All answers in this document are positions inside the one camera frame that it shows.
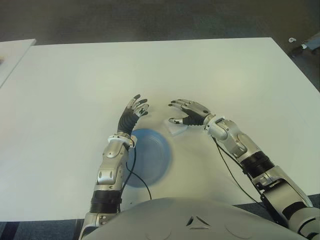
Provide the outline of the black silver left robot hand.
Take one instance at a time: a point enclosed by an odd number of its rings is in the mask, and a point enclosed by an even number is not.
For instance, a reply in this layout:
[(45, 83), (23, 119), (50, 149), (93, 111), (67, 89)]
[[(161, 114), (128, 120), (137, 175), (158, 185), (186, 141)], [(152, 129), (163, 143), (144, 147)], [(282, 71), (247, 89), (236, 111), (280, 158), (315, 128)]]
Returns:
[(149, 104), (147, 99), (140, 99), (141, 95), (134, 96), (125, 107), (117, 126), (118, 133), (125, 133), (129, 136), (138, 120), (148, 114)]

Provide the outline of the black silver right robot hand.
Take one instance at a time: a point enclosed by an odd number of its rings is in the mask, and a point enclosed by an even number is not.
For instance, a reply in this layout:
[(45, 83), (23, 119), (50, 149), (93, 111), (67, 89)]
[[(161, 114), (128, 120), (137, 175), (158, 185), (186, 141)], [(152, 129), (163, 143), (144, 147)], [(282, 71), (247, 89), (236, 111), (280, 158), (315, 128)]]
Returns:
[(204, 126), (215, 116), (215, 114), (212, 114), (204, 105), (193, 100), (176, 99), (172, 100), (168, 106), (179, 109), (187, 115), (183, 118), (171, 117), (169, 122), (172, 124)]

